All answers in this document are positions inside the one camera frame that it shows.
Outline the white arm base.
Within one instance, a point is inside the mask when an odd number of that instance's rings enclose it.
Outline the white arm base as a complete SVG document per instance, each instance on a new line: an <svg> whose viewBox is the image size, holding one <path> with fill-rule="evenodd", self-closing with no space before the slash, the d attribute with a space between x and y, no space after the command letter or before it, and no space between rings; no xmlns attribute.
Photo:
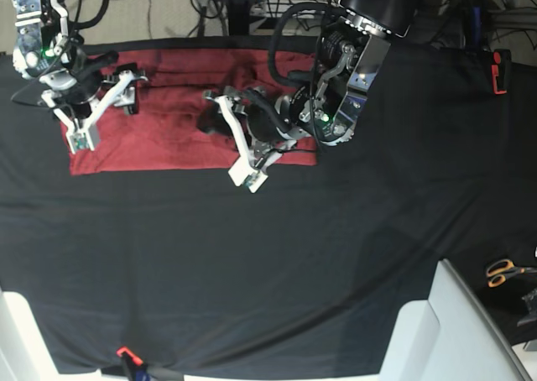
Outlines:
<svg viewBox="0 0 537 381"><path fill-rule="evenodd" d="M102 380L102 374L60 374L27 300L1 290L1 380Z"/></svg>
<svg viewBox="0 0 537 381"><path fill-rule="evenodd" d="M380 380L530 380L507 339L449 260L425 300L399 310Z"/></svg>

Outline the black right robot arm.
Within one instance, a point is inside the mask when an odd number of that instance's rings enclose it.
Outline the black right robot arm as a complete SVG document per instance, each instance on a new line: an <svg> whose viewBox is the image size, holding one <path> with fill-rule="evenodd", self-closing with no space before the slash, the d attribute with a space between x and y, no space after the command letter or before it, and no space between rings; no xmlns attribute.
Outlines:
<svg viewBox="0 0 537 381"><path fill-rule="evenodd" d="M146 81L137 64L119 65L119 54L90 57L83 49L83 29L100 22L109 0L96 16L71 18L65 0L12 0L17 39L13 68L28 84L11 101L23 107L46 108L65 126L72 154L93 151L100 142L97 123L109 107L128 115L138 111L138 83Z"/></svg>

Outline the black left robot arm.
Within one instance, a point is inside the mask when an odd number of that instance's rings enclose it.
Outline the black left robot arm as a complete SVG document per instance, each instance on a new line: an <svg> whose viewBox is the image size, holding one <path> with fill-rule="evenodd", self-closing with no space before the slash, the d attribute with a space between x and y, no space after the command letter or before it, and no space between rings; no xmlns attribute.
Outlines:
<svg viewBox="0 0 537 381"><path fill-rule="evenodd" d="M256 192L268 178L268 167L297 151L302 139L324 146L349 141L390 45L408 33L421 1L329 0L290 7L271 37L268 70L276 83L295 92L269 98L262 87L227 86L203 96L215 106L199 128L228 134L236 145L238 157L228 171L234 185ZM276 53L283 28L305 11L322 14L313 66L282 75Z"/></svg>

